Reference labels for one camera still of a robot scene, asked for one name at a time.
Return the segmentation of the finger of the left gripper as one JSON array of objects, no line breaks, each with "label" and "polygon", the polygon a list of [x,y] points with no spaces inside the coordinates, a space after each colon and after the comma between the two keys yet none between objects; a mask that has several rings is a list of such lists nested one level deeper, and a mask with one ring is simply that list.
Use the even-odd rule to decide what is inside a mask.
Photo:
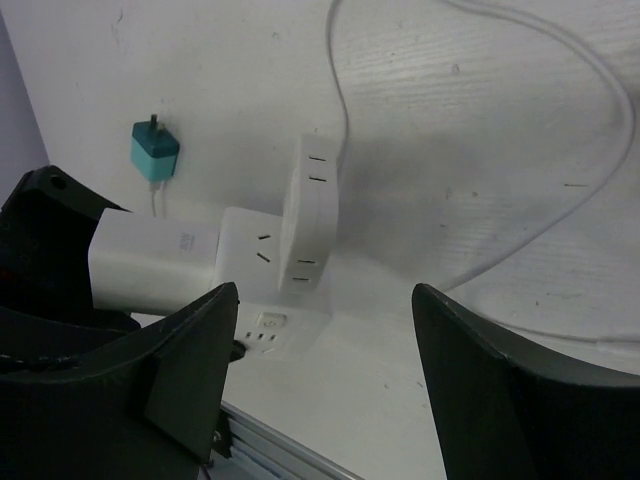
[{"label": "finger of the left gripper", "polygon": [[93,304],[88,250],[115,203],[58,167],[23,175],[1,208],[1,357],[49,360],[139,329]]},{"label": "finger of the left gripper", "polygon": [[244,358],[246,351],[247,348],[242,342],[234,340],[230,354],[230,362],[233,363]]}]

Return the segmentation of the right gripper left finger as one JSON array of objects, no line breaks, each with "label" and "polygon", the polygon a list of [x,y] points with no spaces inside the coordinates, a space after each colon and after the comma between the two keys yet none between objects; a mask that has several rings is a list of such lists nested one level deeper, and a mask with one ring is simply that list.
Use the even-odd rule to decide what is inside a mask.
[{"label": "right gripper left finger", "polygon": [[194,479],[234,342],[225,283],[128,333],[1,313],[5,479]]}]

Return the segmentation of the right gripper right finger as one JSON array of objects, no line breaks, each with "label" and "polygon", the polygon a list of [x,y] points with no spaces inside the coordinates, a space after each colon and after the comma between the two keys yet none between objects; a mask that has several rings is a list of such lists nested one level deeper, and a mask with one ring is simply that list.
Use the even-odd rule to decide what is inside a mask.
[{"label": "right gripper right finger", "polygon": [[448,478],[638,478],[638,376],[547,348],[427,284],[412,313]]}]

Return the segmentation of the white cube power socket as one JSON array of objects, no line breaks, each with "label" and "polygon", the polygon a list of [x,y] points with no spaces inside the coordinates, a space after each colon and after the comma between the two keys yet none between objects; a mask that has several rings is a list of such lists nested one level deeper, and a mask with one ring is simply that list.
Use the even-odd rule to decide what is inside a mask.
[{"label": "white cube power socket", "polygon": [[224,211],[212,282],[236,285],[235,339],[248,357],[291,361],[316,342],[332,319],[330,274],[314,291],[279,288],[279,216],[229,207]]}]

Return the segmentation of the white rectangular power adapter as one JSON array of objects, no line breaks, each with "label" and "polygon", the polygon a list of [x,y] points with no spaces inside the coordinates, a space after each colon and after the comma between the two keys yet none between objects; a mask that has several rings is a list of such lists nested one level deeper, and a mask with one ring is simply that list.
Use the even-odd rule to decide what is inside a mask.
[{"label": "white rectangular power adapter", "polygon": [[106,209],[89,245],[93,306],[170,315],[213,288],[219,229]]}]

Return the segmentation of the white adapter plug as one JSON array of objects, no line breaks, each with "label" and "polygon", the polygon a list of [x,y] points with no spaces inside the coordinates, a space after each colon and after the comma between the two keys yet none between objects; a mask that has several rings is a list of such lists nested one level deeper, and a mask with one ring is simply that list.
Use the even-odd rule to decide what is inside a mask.
[{"label": "white adapter plug", "polygon": [[280,234],[284,292],[312,292],[323,276],[338,226],[337,153],[334,142],[315,134],[297,144]]}]

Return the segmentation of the teal USB charger plug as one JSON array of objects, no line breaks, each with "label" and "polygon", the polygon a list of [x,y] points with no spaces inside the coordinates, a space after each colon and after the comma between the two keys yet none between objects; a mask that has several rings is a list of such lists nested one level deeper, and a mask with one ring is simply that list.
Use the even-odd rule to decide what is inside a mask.
[{"label": "teal USB charger plug", "polygon": [[131,163],[149,183],[161,183],[174,176],[179,152],[179,141],[156,114],[133,124]]}]

